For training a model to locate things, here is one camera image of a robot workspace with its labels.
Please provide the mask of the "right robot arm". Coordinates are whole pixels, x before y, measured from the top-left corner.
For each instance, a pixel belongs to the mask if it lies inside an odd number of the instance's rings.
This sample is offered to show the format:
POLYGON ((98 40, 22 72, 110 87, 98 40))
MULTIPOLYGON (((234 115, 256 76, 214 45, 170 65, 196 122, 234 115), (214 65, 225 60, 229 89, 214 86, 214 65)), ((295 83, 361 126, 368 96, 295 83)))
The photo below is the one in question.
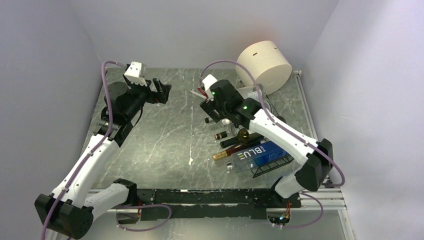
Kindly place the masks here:
POLYGON ((236 125, 259 133, 285 150, 300 165, 275 182, 270 202, 282 207, 289 197, 303 190, 316 192, 333 168, 333 144, 303 135, 290 127, 253 98, 243 98, 226 79, 208 75, 202 80, 208 98, 200 107, 216 123, 228 119, 236 125))

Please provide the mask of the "dark wine bottle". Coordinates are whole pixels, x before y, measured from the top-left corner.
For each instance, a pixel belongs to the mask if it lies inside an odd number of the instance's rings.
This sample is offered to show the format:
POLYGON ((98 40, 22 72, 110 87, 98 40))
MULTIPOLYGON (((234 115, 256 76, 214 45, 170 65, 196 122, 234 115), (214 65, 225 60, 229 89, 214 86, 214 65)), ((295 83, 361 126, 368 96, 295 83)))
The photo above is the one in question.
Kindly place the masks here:
POLYGON ((264 136, 257 132, 249 133, 246 129, 242 129, 235 137, 221 141, 220 147, 224 149, 236 144, 249 145, 263 139, 264 136))

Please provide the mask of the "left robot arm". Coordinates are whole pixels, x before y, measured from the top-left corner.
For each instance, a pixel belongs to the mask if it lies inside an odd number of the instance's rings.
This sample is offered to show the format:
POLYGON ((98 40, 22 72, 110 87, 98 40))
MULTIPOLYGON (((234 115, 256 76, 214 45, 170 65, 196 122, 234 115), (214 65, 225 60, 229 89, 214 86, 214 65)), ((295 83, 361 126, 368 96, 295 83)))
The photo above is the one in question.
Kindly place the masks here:
POLYGON ((101 112, 89 144, 64 180, 48 195, 35 200, 43 224, 42 239, 47 230, 79 240, 87 234, 95 219, 115 206, 140 207, 136 183, 115 180, 107 189, 92 196, 89 191, 103 165, 117 152, 133 129, 132 120, 149 104, 165 104, 172 86, 154 78, 155 90, 129 80, 109 84, 105 89, 106 106, 101 112))

